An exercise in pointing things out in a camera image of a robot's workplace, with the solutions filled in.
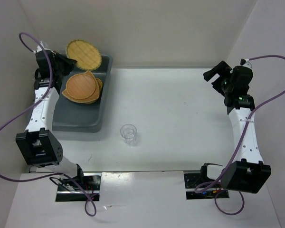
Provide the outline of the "triangular orange woven plate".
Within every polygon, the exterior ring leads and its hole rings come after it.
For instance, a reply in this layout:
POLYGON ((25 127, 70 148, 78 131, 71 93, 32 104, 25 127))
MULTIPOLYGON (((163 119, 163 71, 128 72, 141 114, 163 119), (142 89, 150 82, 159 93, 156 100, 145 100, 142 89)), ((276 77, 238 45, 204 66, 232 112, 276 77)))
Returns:
MULTIPOLYGON (((95 79, 96 77, 92 74, 91 71, 86 71, 85 73, 83 74, 87 74, 87 75, 90 75, 91 77, 93 77, 93 79, 95 79)), ((83 100, 77 100, 77 99, 74 99, 72 98, 66 91, 66 89, 64 91, 62 91, 62 95, 67 98, 68 100, 74 102, 74 103, 79 103, 79 104, 86 104, 86 102, 88 101, 89 98, 91 98, 91 96, 87 99, 83 99, 83 100)))

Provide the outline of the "round orange woven plate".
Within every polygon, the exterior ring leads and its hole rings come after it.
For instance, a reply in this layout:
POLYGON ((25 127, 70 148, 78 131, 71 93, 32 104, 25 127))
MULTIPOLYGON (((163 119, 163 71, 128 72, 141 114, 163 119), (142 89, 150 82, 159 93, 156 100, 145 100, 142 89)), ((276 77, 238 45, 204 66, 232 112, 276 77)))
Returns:
POLYGON ((87 74, 76 74, 66 82, 66 92, 74 99, 83 100, 93 95, 97 82, 87 74))

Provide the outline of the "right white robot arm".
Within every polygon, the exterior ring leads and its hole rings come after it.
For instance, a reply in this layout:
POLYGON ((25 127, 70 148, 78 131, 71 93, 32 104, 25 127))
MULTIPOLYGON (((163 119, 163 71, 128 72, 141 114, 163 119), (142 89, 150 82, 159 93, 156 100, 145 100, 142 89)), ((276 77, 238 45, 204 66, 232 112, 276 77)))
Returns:
POLYGON ((230 67, 219 62, 203 74, 209 81, 215 75, 212 87, 224 97, 224 105, 232 124, 235 151, 231 160, 217 177, 223 188, 256 194, 271 175, 271 167, 264 164, 255 131, 254 99, 249 95, 253 78, 252 66, 242 60, 239 66, 230 67))

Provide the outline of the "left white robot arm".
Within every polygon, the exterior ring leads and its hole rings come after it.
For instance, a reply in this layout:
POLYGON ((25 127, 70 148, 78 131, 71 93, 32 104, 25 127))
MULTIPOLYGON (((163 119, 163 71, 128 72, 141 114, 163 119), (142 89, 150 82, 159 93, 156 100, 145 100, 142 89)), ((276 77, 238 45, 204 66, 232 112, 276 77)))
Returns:
POLYGON ((35 71, 35 103, 24 132, 16 135, 16 144, 25 162, 36 168, 64 173, 75 190, 85 185, 83 171, 78 164, 63 155, 61 143, 52 133, 53 116, 59 99, 62 78, 75 67, 75 61, 50 49, 37 49, 35 71))

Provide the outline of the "clear plastic cup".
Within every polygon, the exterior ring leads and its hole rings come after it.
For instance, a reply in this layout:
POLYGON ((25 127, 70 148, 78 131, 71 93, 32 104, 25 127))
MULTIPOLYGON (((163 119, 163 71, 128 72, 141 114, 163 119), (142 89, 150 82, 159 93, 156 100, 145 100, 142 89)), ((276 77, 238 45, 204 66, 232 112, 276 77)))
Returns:
POLYGON ((127 144, 134 144, 136 142, 137 129, 133 124, 125 124, 120 129, 120 134, 127 144))

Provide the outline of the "square orange woven plate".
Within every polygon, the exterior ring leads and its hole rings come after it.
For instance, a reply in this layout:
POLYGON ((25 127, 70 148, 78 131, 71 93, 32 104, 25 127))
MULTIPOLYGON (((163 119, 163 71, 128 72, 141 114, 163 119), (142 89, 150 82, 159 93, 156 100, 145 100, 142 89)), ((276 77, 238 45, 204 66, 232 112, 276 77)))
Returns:
POLYGON ((94 103, 95 101, 97 101, 99 99, 99 97, 101 95, 101 92, 102 92, 102 89, 103 89, 103 82, 99 78, 95 78, 95 80, 97 82, 96 90, 92 94, 91 98, 88 99, 86 104, 94 103))

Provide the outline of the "round yellow bamboo plate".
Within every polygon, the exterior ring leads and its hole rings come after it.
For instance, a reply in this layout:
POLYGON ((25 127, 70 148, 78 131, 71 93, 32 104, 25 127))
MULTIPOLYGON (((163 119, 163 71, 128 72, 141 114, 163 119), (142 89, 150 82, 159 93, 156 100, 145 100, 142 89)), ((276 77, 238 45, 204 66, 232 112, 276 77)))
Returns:
POLYGON ((85 71, 96 70, 102 63, 99 50, 90 42, 82 39, 74 39, 68 43, 66 56, 76 60, 76 67, 85 71))

